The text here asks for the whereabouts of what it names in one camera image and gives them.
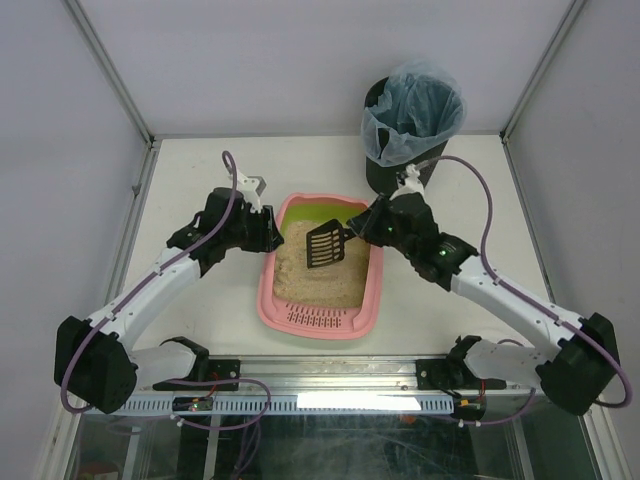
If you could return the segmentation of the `black litter scoop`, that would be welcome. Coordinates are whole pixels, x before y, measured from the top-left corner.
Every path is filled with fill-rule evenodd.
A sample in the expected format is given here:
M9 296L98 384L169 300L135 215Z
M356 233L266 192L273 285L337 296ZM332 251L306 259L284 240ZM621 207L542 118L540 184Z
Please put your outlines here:
M331 219L310 230L305 239L307 268L322 268L341 262L346 256L346 243L355 236L355 232L344 227L338 219Z

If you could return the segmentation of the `pink litter box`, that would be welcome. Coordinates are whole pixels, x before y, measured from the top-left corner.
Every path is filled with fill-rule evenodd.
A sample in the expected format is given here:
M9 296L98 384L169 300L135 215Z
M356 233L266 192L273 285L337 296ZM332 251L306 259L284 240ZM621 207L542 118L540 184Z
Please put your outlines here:
M335 194L293 193L286 197L276 216L281 233L294 221L323 223L336 218L341 222L358 215L367 202ZM383 283L383 251L370 248L364 298L358 308L308 306L288 302L274 293L276 255L265 257L260 275L257 312L263 323L287 334L319 340L358 339L374 327L380 305Z

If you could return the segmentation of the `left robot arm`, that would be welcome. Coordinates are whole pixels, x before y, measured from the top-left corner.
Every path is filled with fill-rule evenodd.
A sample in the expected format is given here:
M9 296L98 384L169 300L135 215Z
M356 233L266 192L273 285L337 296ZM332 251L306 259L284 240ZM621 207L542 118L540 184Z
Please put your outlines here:
M214 189L203 210L171 235L134 287L88 318L70 316L58 327L54 381L62 402L74 395L108 414L136 390L210 380L207 348L174 337L138 350L137 340L176 296L229 250L272 253L283 242L272 206L230 188Z

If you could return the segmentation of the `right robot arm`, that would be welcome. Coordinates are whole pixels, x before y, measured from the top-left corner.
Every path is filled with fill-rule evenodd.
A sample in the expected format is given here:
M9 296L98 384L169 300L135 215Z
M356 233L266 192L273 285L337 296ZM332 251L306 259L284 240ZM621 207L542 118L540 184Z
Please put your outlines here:
M482 307L529 343L518 347L467 336L448 355L460 369L539 389L577 416L619 378L620 404L629 404L632 388L612 323L600 314L585 318L545 302L500 276L475 247L440 231L421 195L380 196L347 225L367 243L395 249L421 278Z

